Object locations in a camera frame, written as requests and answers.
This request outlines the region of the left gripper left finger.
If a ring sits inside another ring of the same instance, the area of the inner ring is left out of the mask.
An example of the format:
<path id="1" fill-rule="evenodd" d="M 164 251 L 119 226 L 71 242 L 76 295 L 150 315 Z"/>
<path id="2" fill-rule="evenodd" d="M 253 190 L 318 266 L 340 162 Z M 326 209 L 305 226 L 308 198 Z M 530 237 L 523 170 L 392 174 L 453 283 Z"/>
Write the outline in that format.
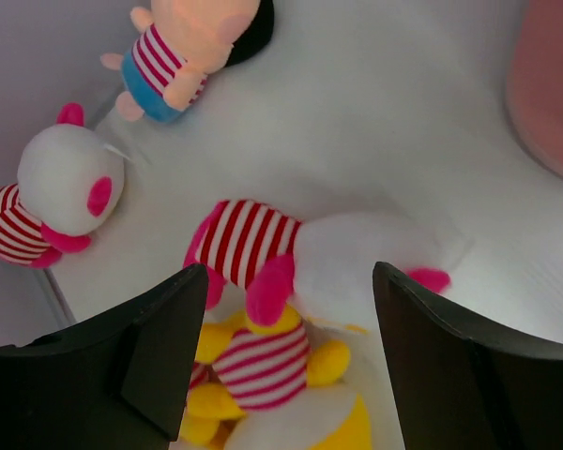
<path id="1" fill-rule="evenodd" d="M 129 301 L 0 347 L 0 449 L 165 449 L 179 434 L 205 313 L 193 265 Z"/>

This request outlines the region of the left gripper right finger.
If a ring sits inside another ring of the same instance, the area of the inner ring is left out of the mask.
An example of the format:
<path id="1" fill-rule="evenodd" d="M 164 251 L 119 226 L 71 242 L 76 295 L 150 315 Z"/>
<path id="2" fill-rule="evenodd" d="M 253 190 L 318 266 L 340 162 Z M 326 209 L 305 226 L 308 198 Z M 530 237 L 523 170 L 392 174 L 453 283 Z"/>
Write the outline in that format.
<path id="1" fill-rule="evenodd" d="M 408 449 L 563 449 L 563 344 L 437 295 L 392 265 L 373 294 Z"/>

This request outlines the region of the small boy plush doll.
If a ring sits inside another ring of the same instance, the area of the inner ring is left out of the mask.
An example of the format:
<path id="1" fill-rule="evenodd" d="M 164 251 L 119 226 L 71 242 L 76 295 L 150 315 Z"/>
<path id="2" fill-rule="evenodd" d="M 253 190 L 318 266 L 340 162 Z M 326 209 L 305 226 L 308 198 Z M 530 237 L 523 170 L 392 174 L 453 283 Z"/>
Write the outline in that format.
<path id="1" fill-rule="evenodd" d="M 134 7 L 130 19 L 138 31 L 131 47 L 100 57 L 123 80 L 115 107 L 130 122 L 167 124 L 196 102 L 209 76 L 265 48 L 275 9 L 261 0 L 160 0 Z"/>

